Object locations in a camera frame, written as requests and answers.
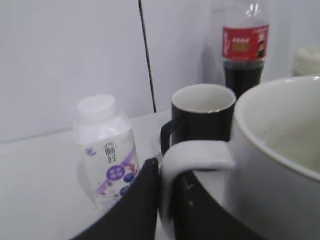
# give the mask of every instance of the mug handle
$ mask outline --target mug handle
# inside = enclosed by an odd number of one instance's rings
[[[163,126],[160,134],[161,153],[164,156],[170,148],[170,137],[178,128],[183,128],[186,121],[183,118],[173,119]]]
[[[175,179],[189,170],[234,171],[236,162],[224,141],[187,141],[171,147],[162,160],[159,213],[167,235],[174,239],[170,212]]]

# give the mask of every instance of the black handle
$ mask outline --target black handle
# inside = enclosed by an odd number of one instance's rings
[[[178,128],[182,128],[185,125],[185,121],[182,118],[173,119],[163,126],[161,129],[160,141],[161,141],[161,153],[164,156],[170,148],[170,138],[174,131]]]

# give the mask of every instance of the black mug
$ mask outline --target black mug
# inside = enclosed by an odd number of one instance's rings
[[[176,92],[172,121],[161,129],[161,152],[172,145],[194,140],[229,142],[237,97],[220,85],[198,84]]]

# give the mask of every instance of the bottle cap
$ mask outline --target bottle cap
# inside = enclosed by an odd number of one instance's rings
[[[320,74],[320,46],[299,48],[294,56],[292,66],[294,76],[311,76]]]
[[[82,121],[98,123],[115,115],[118,109],[115,97],[97,95],[83,99],[77,106]]]

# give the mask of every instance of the white container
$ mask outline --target white container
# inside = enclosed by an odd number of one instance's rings
[[[74,124],[95,204],[109,211],[127,192],[140,171],[135,140],[127,115],[111,95],[82,100]]]

